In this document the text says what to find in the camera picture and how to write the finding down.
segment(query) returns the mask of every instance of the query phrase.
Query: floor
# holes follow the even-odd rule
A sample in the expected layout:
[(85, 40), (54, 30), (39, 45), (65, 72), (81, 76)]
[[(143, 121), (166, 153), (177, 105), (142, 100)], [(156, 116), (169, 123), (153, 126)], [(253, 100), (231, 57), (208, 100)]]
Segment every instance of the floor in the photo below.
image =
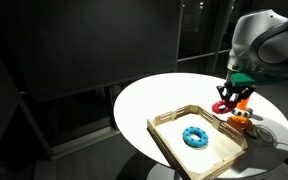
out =
[[(288, 119), (288, 81), (279, 85), (260, 86), (257, 93), (270, 100)], [(45, 175), (45, 180), (144, 180), (156, 162), (144, 156), (118, 134), (73, 154), (59, 158), (51, 164), (53, 170)], [(38, 180), (32, 176), (32, 167), (13, 176), (12, 180)], [(281, 164), (277, 168), (248, 180), (284, 180), (288, 179), (288, 166)]]

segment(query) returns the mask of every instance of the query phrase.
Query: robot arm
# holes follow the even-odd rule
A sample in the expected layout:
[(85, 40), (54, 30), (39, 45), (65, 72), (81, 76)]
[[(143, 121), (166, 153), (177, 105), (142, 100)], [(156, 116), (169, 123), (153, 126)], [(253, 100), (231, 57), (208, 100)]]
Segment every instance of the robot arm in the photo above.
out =
[(272, 10), (246, 14), (238, 20), (234, 31), (226, 82), (217, 89), (226, 107), (232, 109), (252, 94), (253, 85), (281, 81), (281, 77), (265, 70), (287, 66), (288, 18)]

